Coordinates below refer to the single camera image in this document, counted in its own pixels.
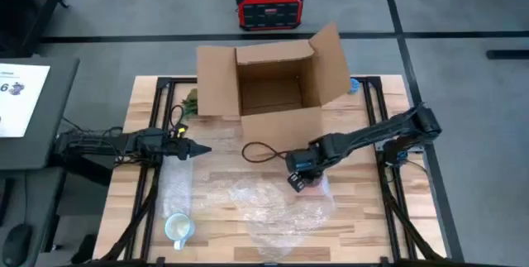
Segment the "plastic wrap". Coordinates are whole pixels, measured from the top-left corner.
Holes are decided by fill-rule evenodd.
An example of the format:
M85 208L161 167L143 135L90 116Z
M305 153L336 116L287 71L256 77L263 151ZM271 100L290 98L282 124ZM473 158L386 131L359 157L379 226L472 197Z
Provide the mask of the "plastic wrap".
M230 188L230 195L264 261L283 259L335 211L326 176L301 193L286 179L242 179Z
M165 156L160 171L156 211L162 218L180 212L189 215L193 192L193 159Z

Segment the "computer mouse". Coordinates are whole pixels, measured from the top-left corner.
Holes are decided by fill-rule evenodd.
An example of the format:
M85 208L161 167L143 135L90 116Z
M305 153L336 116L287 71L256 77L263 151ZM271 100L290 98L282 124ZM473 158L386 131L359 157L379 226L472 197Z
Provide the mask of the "computer mouse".
M30 225L22 223L7 233L2 250L2 262L7 267L20 266L26 261L32 230Z

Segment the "red power station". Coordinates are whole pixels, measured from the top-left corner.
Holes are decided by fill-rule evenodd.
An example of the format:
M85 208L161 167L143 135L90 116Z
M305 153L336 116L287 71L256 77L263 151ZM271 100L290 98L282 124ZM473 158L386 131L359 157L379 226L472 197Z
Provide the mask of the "red power station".
M296 28L301 23L303 0L236 0L239 25L245 31Z

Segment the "white paper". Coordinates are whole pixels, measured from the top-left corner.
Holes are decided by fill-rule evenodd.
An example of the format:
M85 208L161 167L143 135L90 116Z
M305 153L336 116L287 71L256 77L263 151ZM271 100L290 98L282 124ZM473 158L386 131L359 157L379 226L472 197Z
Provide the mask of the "white paper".
M23 137L49 66L0 64L0 137Z

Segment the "wooden table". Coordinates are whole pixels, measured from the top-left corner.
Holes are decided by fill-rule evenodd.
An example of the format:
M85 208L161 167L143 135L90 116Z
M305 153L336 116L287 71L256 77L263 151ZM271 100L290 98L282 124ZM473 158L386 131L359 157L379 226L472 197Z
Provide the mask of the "wooden table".
M402 76L380 77L389 116L407 110L409 103ZM136 77L125 131L148 126L157 78ZM174 101L180 103L191 88L196 88L196 84L177 85ZM368 126L362 90L328 103L323 107L322 120L325 133L349 132ZM228 191L234 179L247 176L260 181L272 179L273 183L285 183L286 167L280 160L267 164L249 164L242 160L241 126L236 117L196 117L185 123L190 126L187 137L213 148L213 152L197 157L193 164L191 218L196 223L195 235L182 251L177 252L164 235L164 218L157 213L149 262L155 262L159 256L164 256L166 262L262 261L259 245L252 241L247 222L229 198ZM423 165L420 155L410 155L410 160ZM139 171L137 165L124 165L114 171L94 258L101 257L110 249L130 221ZM391 257L373 147L356 150L339 165L328 169L326 175L336 210L322 227L307 233L303 242L281 261L373 263L378 262L380 256ZM427 175L416 165L406 164L402 167L402 178L412 222L433 249L445 255ZM207 198L211 191L221 191L219 188L224 189L224 196ZM405 254L402 228L398 222L397 225L401 251ZM137 232L135 258L139 257L144 226L142 224Z

